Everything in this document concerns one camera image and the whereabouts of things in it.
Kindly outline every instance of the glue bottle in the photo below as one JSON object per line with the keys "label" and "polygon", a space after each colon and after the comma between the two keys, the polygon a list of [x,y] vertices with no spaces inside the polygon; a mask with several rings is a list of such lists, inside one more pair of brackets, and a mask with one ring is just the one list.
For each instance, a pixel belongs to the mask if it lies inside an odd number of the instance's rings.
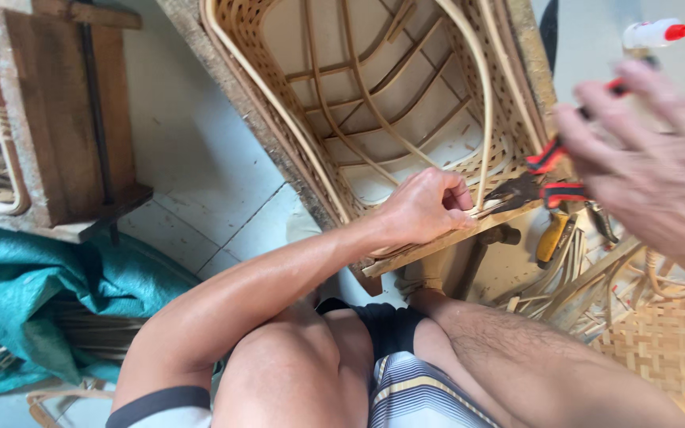
{"label": "glue bottle", "polygon": [[623,46],[627,49],[662,47],[685,37],[685,25],[677,18],[661,19],[633,24],[623,33]]}

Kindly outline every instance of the teal tarp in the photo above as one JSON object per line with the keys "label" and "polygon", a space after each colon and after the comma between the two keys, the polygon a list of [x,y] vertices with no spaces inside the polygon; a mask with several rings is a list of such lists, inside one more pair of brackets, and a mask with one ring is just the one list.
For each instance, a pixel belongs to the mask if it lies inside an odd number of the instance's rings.
{"label": "teal tarp", "polygon": [[99,235],[80,245],[0,229],[0,346],[19,360],[0,373],[0,393],[55,375],[117,380],[119,367],[72,349],[54,325],[56,299],[99,315],[150,317],[199,280],[148,245]]}

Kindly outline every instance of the red bottle cap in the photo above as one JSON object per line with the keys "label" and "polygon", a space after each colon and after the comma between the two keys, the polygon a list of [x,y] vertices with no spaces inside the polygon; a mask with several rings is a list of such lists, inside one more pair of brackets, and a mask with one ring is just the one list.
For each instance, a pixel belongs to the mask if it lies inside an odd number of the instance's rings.
{"label": "red bottle cap", "polygon": [[665,40],[673,41],[685,37],[685,25],[673,24],[665,31]]}

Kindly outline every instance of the hand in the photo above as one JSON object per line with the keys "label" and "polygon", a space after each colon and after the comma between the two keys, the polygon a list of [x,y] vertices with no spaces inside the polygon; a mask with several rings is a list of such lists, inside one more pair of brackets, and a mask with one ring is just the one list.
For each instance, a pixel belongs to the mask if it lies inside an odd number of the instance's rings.
{"label": "hand", "polygon": [[474,220],[463,212],[472,197],[461,175],[437,168],[411,174],[372,216],[393,245],[424,244]]}
{"label": "hand", "polygon": [[685,268],[685,96],[642,63],[622,63],[616,73],[674,131],[658,133],[642,126],[597,82],[578,85],[576,97],[619,141],[597,138],[569,105],[557,106],[559,131],[599,203],[628,231]]}

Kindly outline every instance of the black shorts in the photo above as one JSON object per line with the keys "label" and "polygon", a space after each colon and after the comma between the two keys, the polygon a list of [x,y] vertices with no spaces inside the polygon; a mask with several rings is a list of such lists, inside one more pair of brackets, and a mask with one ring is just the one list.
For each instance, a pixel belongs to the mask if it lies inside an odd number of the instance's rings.
{"label": "black shorts", "polygon": [[392,353],[414,353],[414,331],[425,318],[412,307],[395,309],[390,303],[369,303],[367,306],[350,306],[337,297],[328,298],[316,307],[319,315],[336,309],[352,309],[369,330],[375,361]]}

